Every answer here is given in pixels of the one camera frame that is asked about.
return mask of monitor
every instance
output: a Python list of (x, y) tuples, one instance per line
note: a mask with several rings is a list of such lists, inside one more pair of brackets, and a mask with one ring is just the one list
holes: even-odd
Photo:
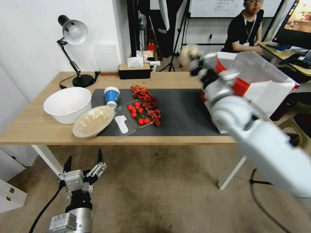
[(272, 41), (311, 49), (311, 0), (295, 0)]

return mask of black t-shirt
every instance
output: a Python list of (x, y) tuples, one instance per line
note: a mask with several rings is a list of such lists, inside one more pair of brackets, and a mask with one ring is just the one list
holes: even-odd
[(228, 28), (228, 38), (227, 41), (225, 43), (225, 47), (224, 47), (224, 51), (225, 52), (234, 52), (233, 48), (232, 48), (232, 43), (239, 41), (241, 45), (245, 44), (247, 39), (248, 39), (248, 35), (246, 33), (246, 30), (248, 31), (248, 33), (250, 33), (253, 24), (254, 25), (254, 29), (252, 31), (252, 34), (250, 35), (249, 38), (249, 46), (254, 46), (254, 40), (255, 40), (255, 36), (257, 35), (258, 29), (260, 27), (262, 18), (263, 18), (263, 10), (260, 10), (257, 13), (257, 19), (256, 22), (248, 22), (246, 23), (246, 27), (245, 27), (245, 20), (244, 17), (242, 15), (242, 12), (235, 17)]

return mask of tripod stand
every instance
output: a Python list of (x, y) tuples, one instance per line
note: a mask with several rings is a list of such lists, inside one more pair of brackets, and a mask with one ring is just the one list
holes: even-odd
[(180, 33), (181, 33), (182, 25), (184, 23), (184, 20), (186, 18), (187, 13), (189, 12), (189, 8), (190, 8), (190, 0), (187, 0), (186, 8), (185, 8), (184, 14), (182, 16), (180, 27), (177, 29), (178, 35), (177, 35), (174, 51), (173, 51), (173, 54), (172, 54), (171, 62), (169, 64), (167, 64), (163, 69), (161, 69), (160, 72), (165, 70), (167, 67), (168, 67), (168, 71), (169, 72), (172, 71), (172, 68), (173, 68), (173, 71), (175, 72), (174, 65), (173, 65), (173, 60), (174, 60), (174, 56), (175, 56), (175, 52), (176, 52), (179, 36), (180, 36)]

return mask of person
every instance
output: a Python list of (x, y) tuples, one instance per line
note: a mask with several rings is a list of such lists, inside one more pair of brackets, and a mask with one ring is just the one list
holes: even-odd
[(261, 9), (263, 1), (244, 0), (245, 10), (235, 17), (229, 25), (224, 52), (262, 52), (259, 43), (261, 42), (261, 21), (264, 14)]

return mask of black lamp base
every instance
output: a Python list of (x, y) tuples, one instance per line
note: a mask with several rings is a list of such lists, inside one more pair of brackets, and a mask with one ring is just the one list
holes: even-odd
[(81, 78), (75, 77), (72, 81), (72, 84), (77, 87), (88, 87), (94, 84), (95, 80), (93, 76), (89, 74), (82, 74)]

